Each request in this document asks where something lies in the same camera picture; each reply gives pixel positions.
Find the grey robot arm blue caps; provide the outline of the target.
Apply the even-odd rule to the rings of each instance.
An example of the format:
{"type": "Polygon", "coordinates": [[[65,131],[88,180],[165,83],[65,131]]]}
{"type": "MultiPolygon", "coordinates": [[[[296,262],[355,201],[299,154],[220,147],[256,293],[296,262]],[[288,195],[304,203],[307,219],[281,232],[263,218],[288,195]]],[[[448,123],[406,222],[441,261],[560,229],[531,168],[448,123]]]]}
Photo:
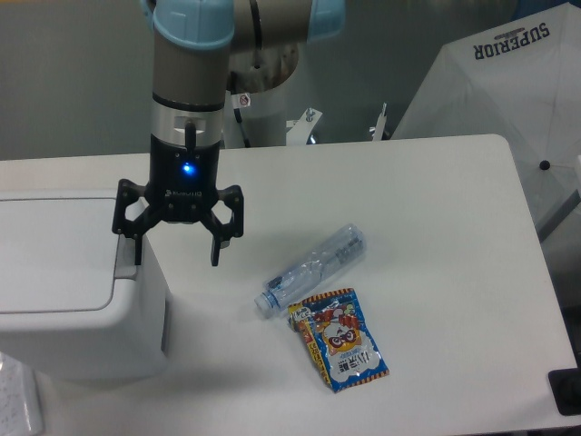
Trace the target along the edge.
{"type": "Polygon", "coordinates": [[[145,1],[153,28],[149,180],[118,183],[112,230],[143,258],[160,222],[201,223],[211,263],[244,231],[241,187],[216,186],[231,55],[337,35],[343,1],[145,1]]]}

